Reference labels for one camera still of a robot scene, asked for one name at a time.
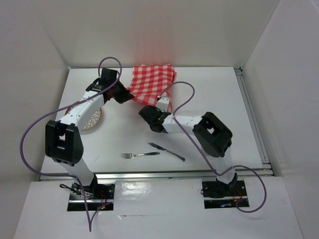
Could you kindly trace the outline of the red white checkered cloth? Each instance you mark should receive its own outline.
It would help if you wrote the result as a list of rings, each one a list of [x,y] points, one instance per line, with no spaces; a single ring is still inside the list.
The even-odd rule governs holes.
[[[137,65],[133,67],[133,77],[128,87],[133,100],[142,105],[155,106],[159,96],[171,99],[167,87],[176,79],[177,73],[169,64]]]

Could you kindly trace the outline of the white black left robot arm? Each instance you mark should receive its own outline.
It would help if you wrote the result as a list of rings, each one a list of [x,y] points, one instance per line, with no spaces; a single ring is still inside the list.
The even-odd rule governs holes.
[[[81,183],[80,192],[88,199],[98,194],[96,175],[86,165],[81,131],[93,114],[104,104],[115,99],[122,104],[133,99],[130,91],[119,81],[120,72],[102,69],[101,75],[85,90],[82,99],[69,113],[45,126],[45,154],[60,164],[68,174]]]

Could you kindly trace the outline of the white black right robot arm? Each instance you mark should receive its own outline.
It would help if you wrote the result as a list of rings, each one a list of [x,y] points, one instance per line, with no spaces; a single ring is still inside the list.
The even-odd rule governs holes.
[[[192,139],[216,172],[217,189],[222,195],[229,195],[235,189],[237,173],[233,168],[230,146],[232,132],[213,113],[203,116],[174,116],[155,106],[145,106],[139,115],[157,133],[185,133]]]

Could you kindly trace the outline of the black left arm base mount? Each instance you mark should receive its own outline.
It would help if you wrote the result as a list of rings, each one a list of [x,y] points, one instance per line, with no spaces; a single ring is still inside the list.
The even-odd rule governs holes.
[[[67,211],[80,212],[86,210],[83,192],[79,184],[72,183],[71,186],[60,184],[59,187],[70,192]],[[93,191],[89,191],[88,187],[84,188],[88,211],[96,211],[97,209],[100,211],[112,211],[114,209],[114,183],[97,184]]]

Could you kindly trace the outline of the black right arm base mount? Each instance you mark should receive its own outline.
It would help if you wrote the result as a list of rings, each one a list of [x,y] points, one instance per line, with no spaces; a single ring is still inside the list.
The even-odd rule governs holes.
[[[249,207],[243,180],[238,180],[229,191],[222,189],[217,181],[202,181],[200,193],[203,196],[205,209],[235,208],[237,203],[239,208]]]

